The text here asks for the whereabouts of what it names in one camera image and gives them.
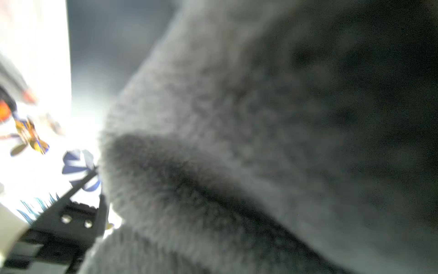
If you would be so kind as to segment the white drawing tablet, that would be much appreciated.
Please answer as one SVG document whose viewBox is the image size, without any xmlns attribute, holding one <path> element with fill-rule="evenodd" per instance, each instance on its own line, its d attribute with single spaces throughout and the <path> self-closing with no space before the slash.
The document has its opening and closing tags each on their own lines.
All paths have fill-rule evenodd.
<svg viewBox="0 0 438 274">
<path fill-rule="evenodd" d="M 2 1 L 1 53 L 68 133 L 96 135 L 116 96 L 162 36 L 176 1 Z"/>
</svg>

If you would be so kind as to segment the grey blue wiping cloth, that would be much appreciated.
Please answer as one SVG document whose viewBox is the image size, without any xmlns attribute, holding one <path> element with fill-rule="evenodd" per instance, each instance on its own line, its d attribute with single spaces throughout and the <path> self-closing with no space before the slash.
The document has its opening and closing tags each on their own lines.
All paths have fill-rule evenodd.
<svg viewBox="0 0 438 274">
<path fill-rule="evenodd" d="M 435 274 L 438 3 L 181 1 L 99 147 L 82 274 Z"/>
</svg>

